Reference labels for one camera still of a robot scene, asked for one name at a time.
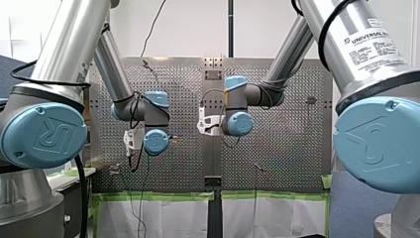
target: metal frame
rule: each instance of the metal frame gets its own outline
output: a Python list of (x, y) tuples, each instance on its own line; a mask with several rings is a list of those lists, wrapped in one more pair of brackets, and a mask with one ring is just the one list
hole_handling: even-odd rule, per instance
[[(192, 98), (188, 95), (187, 100), (188, 103), (190, 101), (194, 101), (193, 104), (188, 106), (185, 105), (180, 105), (179, 103), (179, 96), (182, 96), (180, 94), (180, 92), (176, 92), (175, 94), (171, 95), (170, 89), (168, 90), (168, 94), (169, 94), (169, 98), (170, 100), (173, 100), (171, 102), (171, 108), (169, 109), (170, 112), (175, 112), (176, 113), (180, 113), (180, 110), (185, 110), (185, 113), (196, 113), (197, 114), (197, 121), (198, 121), (198, 103), (201, 99), (201, 95), (203, 95), (204, 92), (206, 92), (208, 89), (211, 88), (223, 88), (223, 80), (214, 80), (214, 79), (206, 79), (206, 71), (208, 70), (212, 70), (213, 75), (214, 75), (214, 70), (220, 70), (223, 73), (223, 76), (226, 75), (227, 70), (229, 70), (229, 67), (232, 65), (240, 65), (240, 66), (252, 66), (252, 67), (261, 67), (263, 69), (268, 69), (272, 59), (213, 59), (213, 58), (207, 58), (207, 59), (169, 59), (169, 58), (153, 58), (153, 59), (145, 59), (149, 66), (151, 68), (154, 69), (155, 72), (157, 72), (157, 74), (164, 75), (164, 77), (166, 79), (168, 79), (169, 77), (174, 77), (174, 78), (178, 78), (178, 81), (176, 83), (178, 84), (185, 84), (185, 83), (194, 83), (194, 90), (196, 88), (199, 88), (197, 91), (193, 91), (191, 96)], [(136, 77), (136, 81), (132, 81), (133, 86), (135, 87), (135, 89), (139, 89), (139, 85), (141, 85), (143, 87), (143, 84), (148, 87), (157, 87), (157, 89), (162, 89), (165, 86), (168, 86), (168, 84), (159, 84), (159, 82), (155, 82), (155, 76), (153, 73), (148, 72), (147, 69), (143, 68), (142, 65), (144, 64), (143, 61), (139, 58), (127, 58), (127, 59), (123, 59), (123, 64), (125, 66), (125, 69), (127, 71), (127, 75), (130, 78), (130, 80), (134, 80), (134, 77), (141, 75), (142, 79), (139, 79)], [(183, 81), (182, 79), (179, 79), (181, 76), (185, 76), (185, 74), (179, 74), (180, 70), (185, 70), (183, 69), (184, 67), (188, 67), (188, 68), (192, 68), (192, 71), (194, 73), (194, 77), (191, 77), (188, 79), (188, 81)], [(321, 192), (323, 191), (323, 186), (322, 186), (322, 180), (321, 180), (321, 175), (328, 175), (330, 173), (331, 170), (331, 132), (332, 132), (332, 76), (329, 74), (328, 71), (326, 71), (321, 63), (318, 60), (315, 59), (307, 59), (304, 61), (303, 68), (305, 67), (316, 67), (316, 74), (318, 77), (323, 77), (325, 78), (325, 80), (321, 81), (320, 83), (323, 83), (323, 85), (321, 86), (321, 88), (323, 88), (324, 93), (323, 93), (323, 98), (322, 101), (320, 98), (318, 98), (318, 102), (321, 103), (323, 105), (322, 107), (322, 162), (320, 162), (322, 164), (322, 168), (320, 172), (317, 172), (319, 174), (319, 182), (317, 183), (318, 185), (316, 185), (315, 187), (261, 187), (262, 189), (270, 189), (270, 190), (287, 190), (287, 191), (295, 191), (295, 192)], [(101, 174), (102, 171), (102, 176), (109, 176), (107, 175), (109, 172), (109, 170), (112, 171), (113, 174), (117, 174), (121, 171), (125, 170), (125, 166), (124, 164), (126, 164), (126, 160), (124, 158), (124, 154), (122, 154), (121, 156), (121, 161), (116, 161), (115, 165), (107, 165), (104, 164), (103, 162), (101, 162), (101, 148), (99, 148), (100, 146), (100, 141), (99, 141), (99, 136), (100, 136), (100, 132), (99, 132), (99, 128), (100, 128), (100, 124), (102, 122), (102, 120), (104, 120), (102, 117), (105, 115), (99, 115), (99, 113), (101, 111), (104, 110), (109, 110), (109, 106), (111, 105), (111, 101), (109, 102), (103, 102), (101, 101), (99, 98), (100, 93), (101, 93), (101, 86), (102, 86), (102, 90), (104, 90), (104, 85), (103, 83), (100, 81), (100, 75), (97, 71), (97, 69), (94, 69), (90, 71), (90, 82), (92, 83), (92, 87), (90, 89), (90, 110), (91, 110), (91, 117), (92, 117), (92, 125), (91, 125), (91, 145), (92, 145), (92, 165), (96, 168), (99, 169), (99, 175)], [(206, 102), (205, 105), (208, 105), (209, 107), (206, 108), (206, 114), (207, 115), (211, 115), (211, 114), (220, 114), (220, 103), (214, 103), (214, 101), (216, 102), (220, 102), (223, 100), (223, 96), (221, 93), (218, 92), (214, 92), (214, 93), (209, 93), (206, 96)], [(276, 111), (277, 109), (272, 109), (272, 111), (270, 111), (269, 113), (277, 113)], [(176, 123), (185, 123), (184, 121), (180, 121), (178, 119), (176, 119), (176, 116), (174, 117), (175, 119), (172, 119), (169, 124), (171, 125), (175, 125)], [(195, 124), (196, 121), (193, 122), (193, 130), (196, 130), (195, 128)], [(185, 130), (185, 127), (179, 127), (179, 130), (172, 130), (169, 131), (172, 134), (182, 134), (182, 130)], [(112, 132), (107, 132), (107, 133), (117, 133), (118, 136), (121, 134), (121, 143), (122, 143), (122, 136), (123, 136), (123, 130), (121, 129), (120, 131), (112, 131)], [(156, 191), (168, 191), (168, 192), (182, 192), (182, 191), (203, 191), (203, 190), (220, 190), (222, 187), (221, 186), (215, 186), (214, 183), (212, 184), (211, 182), (213, 182), (214, 180), (217, 181), (220, 180), (221, 184), (224, 183), (224, 178), (223, 178), (223, 168), (222, 168), (222, 160), (224, 160), (224, 158), (222, 157), (222, 150), (223, 150), (223, 146), (221, 143), (220, 138), (218, 137), (206, 137), (206, 136), (201, 136), (199, 135), (200, 139), (199, 140), (195, 140), (194, 143), (196, 143), (195, 146), (200, 147), (201, 148), (201, 155), (202, 158), (196, 158), (196, 160), (199, 160), (201, 163), (201, 167), (202, 167), (202, 171), (200, 172), (200, 174), (202, 175), (202, 178), (200, 179), (200, 184), (202, 184), (202, 187), (195, 187), (195, 188), (191, 188), (187, 186), (187, 183), (185, 183), (182, 187), (175, 187), (175, 188), (153, 188), (153, 187), (146, 187), (146, 190), (156, 190)], [(164, 159), (162, 160), (169, 160), (170, 161), (170, 155), (174, 155), (174, 153), (179, 153), (179, 150), (173, 150), (173, 145), (172, 144), (169, 147), (168, 152), (164, 153), (162, 156), (164, 157)], [(134, 178), (134, 180), (142, 180), (142, 177), (144, 174), (144, 171), (139, 171), (136, 176)], [(165, 177), (164, 174), (160, 173), (160, 174), (155, 174), (155, 178), (152, 177), (150, 179), (156, 179), (157, 176), (160, 177)], [(95, 184), (94, 188), (96, 188), (96, 191), (118, 191), (121, 190), (120, 188), (116, 188), (113, 187), (114, 185), (111, 185), (110, 189), (103, 189), (105, 184), (103, 182), (103, 180), (101, 181), (102, 184)], [(122, 181), (120, 179), (115, 180), (115, 182), (117, 183), (118, 186), (121, 187), (122, 186)], [(239, 189), (252, 189), (254, 186), (250, 185), (249, 187), (242, 187)]]

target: perforated metal panel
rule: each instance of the perforated metal panel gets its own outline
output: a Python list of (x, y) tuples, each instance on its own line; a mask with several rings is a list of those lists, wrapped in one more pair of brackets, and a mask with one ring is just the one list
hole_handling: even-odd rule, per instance
[[(169, 94), (169, 133), (179, 139), (171, 141), (169, 149), (151, 157), (151, 169), (146, 190), (203, 190), (201, 136), (196, 129), (198, 102), (201, 96), (201, 59), (147, 59), (154, 72), (143, 67), (139, 59), (124, 61), (126, 72), (135, 90), (164, 90)], [(94, 77), (100, 79), (98, 72)], [(112, 101), (100, 80), (98, 84), (98, 163), (102, 170), (94, 180), (97, 191), (141, 189), (147, 174), (147, 155), (142, 156), (140, 169), (127, 173), (128, 163), (123, 143), (127, 122), (111, 118)], [(110, 166), (120, 165), (120, 174), (111, 175)]]
[[(269, 111), (251, 108), (256, 121), (253, 133), (242, 138), (235, 149), (223, 146), (221, 152), (213, 153), (211, 163), (203, 148), (216, 148), (210, 144), (220, 140), (206, 140), (196, 129), (198, 103), (205, 90), (203, 73), (208, 65), (204, 66), (204, 59), (147, 61), (154, 72), (144, 68), (140, 59), (124, 59), (128, 77), (136, 90), (164, 90), (169, 94), (169, 133), (180, 138), (171, 141), (164, 154), (152, 158), (146, 190), (204, 190), (203, 171), (207, 176), (209, 171), (207, 166), (203, 168), (205, 165), (221, 167), (223, 189), (322, 189), (320, 176), (330, 169), (332, 79), (317, 60), (306, 60), (290, 80), (282, 106)], [(270, 59), (223, 59), (221, 69), (225, 75), (242, 74), (257, 82), (270, 63)], [(111, 99), (99, 73), (92, 71), (92, 160), (99, 168), (94, 190), (141, 189), (147, 174), (147, 156), (143, 155), (138, 172), (128, 173), (123, 144), (128, 123), (111, 118)], [(307, 104), (308, 96), (314, 96), (317, 102)], [(267, 172), (256, 173), (255, 164)], [(117, 165), (119, 173), (112, 175), (109, 169)]]
[[(225, 60), (225, 76), (245, 75), (250, 82), (262, 80), (268, 68), (263, 59)], [(331, 84), (318, 61), (306, 60), (289, 80), (281, 106), (250, 108), (253, 132), (234, 149), (222, 147), (223, 189), (320, 190), (321, 175), (330, 170), (325, 137), (331, 141)]]

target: ur logo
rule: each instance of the ur logo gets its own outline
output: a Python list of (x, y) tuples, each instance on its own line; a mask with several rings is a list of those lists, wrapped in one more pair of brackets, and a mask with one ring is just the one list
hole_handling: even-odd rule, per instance
[(67, 154), (76, 126), (68, 122), (47, 118), (40, 128), (34, 149), (55, 154)]

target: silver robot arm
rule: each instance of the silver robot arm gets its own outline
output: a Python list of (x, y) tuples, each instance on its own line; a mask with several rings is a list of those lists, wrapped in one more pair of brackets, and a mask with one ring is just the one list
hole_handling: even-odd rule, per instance
[(93, 57), (114, 101), (114, 117), (145, 121), (148, 154), (167, 148), (167, 94), (152, 91), (136, 97), (111, 33), (103, 31), (118, 2), (62, 1), (31, 77), (13, 88), (0, 114), (2, 164), (54, 168), (79, 153), (87, 135), (81, 92)]
[(420, 192), (420, 104), (376, 96), (417, 82), (410, 67), (365, 0), (302, 0), (298, 16), (266, 78), (256, 84), (243, 76), (225, 79), (228, 100), (222, 128), (244, 136), (253, 129), (248, 106), (277, 106), (287, 81), (317, 41), (321, 62), (341, 92), (334, 144), (338, 158), (357, 179), (395, 193)]

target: wire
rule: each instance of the wire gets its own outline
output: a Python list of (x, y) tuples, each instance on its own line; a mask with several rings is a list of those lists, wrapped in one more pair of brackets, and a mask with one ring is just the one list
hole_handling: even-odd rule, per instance
[(84, 174), (83, 164), (80, 156), (74, 158), (79, 173), (80, 187), (81, 187), (81, 226), (80, 238), (85, 238), (87, 233), (87, 218), (88, 218), (88, 200), (87, 200), (87, 182)]
[(145, 233), (144, 233), (144, 238), (146, 238), (146, 235), (148, 234), (148, 226), (146, 225), (146, 223), (142, 220), (142, 218), (140, 218), (140, 214), (137, 215), (136, 212), (134, 212), (134, 205), (133, 205), (133, 194), (132, 194), (132, 189), (129, 186), (129, 196), (130, 196), (130, 205), (131, 205), (131, 209), (132, 209), (132, 213), (133, 216), (136, 217), (137, 220), (139, 220), (139, 222), (145, 227)]
[(136, 100), (133, 100), (131, 105), (130, 105), (130, 116), (131, 116), (130, 117), (130, 129), (135, 129), (140, 123), (140, 120), (139, 120), (139, 121), (136, 122), (135, 125), (133, 125), (133, 122), (136, 120), (136, 112), (139, 108), (140, 99), (142, 98), (140, 92), (135, 91), (134, 94), (136, 95)]
[(263, 87), (263, 86), (261, 86), (261, 85), (259, 85), (259, 84), (257, 84), (257, 83), (253, 83), (253, 82), (249, 82), (249, 84), (250, 85), (254, 85), (254, 86), (257, 86), (264, 94), (265, 94), (265, 96), (266, 97), (268, 97), (268, 100), (269, 100), (269, 106), (268, 107), (261, 107), (262, 108), (262, 110), (269, 110), (269, 108), (271, 108), (272, 106), (274, 106), (274, 102), (273, 102), (273, 100), (272, 100), (272, 97), (271, 97), (271, 95), (268, 93), (268, 91), (265, 89), (265, 87)]
[(219, 89), (219, 88), (210, 88), (210, 89), (208, 89), (206, 92), (204, 92), (203, 96), (201, 97), (201, 101), (200, 101), (200, 103), (202, 103), (202, 102), (203, 102), (203, 100), (204, 100), (204, 98), (207, 96), (207, 94), (209, 94), (210, 92), (213, 92), (213, 91), (217, 91), (217, 92), (221, 92), (221, 93), (223, 93), (223, 92), (224, 92), (222, 89)]
[(291, 0), (291, 5), (293, 6), (293, 9), (294, 9), (294, 11), (296, 11), (297, 14), (299, 14), (300, 16), (303, 16), (302, 10), (300, 10), (297, 7), (297, 0)]
[(148, 46), (149, 38), (152, 36), (152, 32), (154, 31), (155, 23), (158, 20), (158, 16), (160, 15), (161, 9), (163, 8), (163, 5), (164, 5), (165, 2), (166, 2), (166, 0), (163, 0), (160, 4), (160, 7), (158, 8), (157, 15), (155, 16), (155, 19), (154, 19), (154, 21), (152, 23), (152, 26), (151, 26), (151, 30), (149, 31), (149, 34), (148, 34), (148, 36), (146, 37), (146, 40), (145, 40), (145, 44), (143, 45), (143, 51), (142, 51), (142, 54), (140, 55), (141, 59), (143, 58), (143, 55), (145, 54), (146, 47)]
[(349, 6), (349, 4), (356, 2), (358, 0), (344, 0), (343, 2), (340, 2), (339, 5), (334, 9), (333, 13), (328, 17), (327, 21), (325, 21), (324, 26), (322, 27), (321, 34), (319, 35), (318, 40), (318, 55), (319, 60), (324, 65), (327, 70), (330, 70), (328, 68), (327, 60), (325, 59), (324, 55), (324, 48), (325, 48), (325, 41), (327, 39), (328, 30), (330, 29), (331, 24), (334, 22), (334, 20), (337, 18), (340, 13)]
[(60, 86), (81, 86), (83, 89), (90, 87), (90, 83), (88, 82), (75, 83), (75, 82), (65, 82), (65, 81), (44, 81), (44, 80), (31, 79), (28, 77), (17, 75), (18, 72), (22, 71), (25, 68), (33, 66), (36, 63), (37, 63), (37, 60), (34, 60), (31, 62), (25, 63), (23, 65), (20, 65), (14, 68), (12, 71), (10, 71), (10, 76), (19, 80), (28, 81), (28, 82), (36, 83), (36, 84), (60, 85)]
[[(151, 157), (148, 155), (148, 167), (147, 167), (147, 170), (146, 170), (145, 179), (143, 180), (142, 191), (141, 191), (141, 195), (140, 195), (139, 217), (142, 216), (143, 194), (145, 192), (145, 186), (146, 186), (146, 183), (148, 182), (148, 178), (149, 178), (150, 173), (151, 173)], [(143, 226), (145, 227), (145, 233), (144, 233), (143, 237), (146, 238), (146, 234), (148, 233), (148, 227), (146, 226), (146, 223), (142, 219), (139, 219), (139, 224), (137, 226), (137, 237), (140, 238), (140, 225), (141, 224), (143, 224)]]
[(136, 172), (139, 169), (140, 160), (142, 158), (142, 153), (143, 153), (143, 146), (144, 146), (144, 144), (142, 142), (142, 147), (140, 148), (140, 152), (139, 152), (139, 156), (137, 157), (137, 162), (136, 162), (136, 167), (135, 168), (132, 167), (132, 161), (131, 161), (131, 158), (132, 157), (131, 156), (128, 157), (128, 159), (129, 159), (129, 167), (130, 167), (130, 172), (131, 173), (134, 173), (134, 172)]

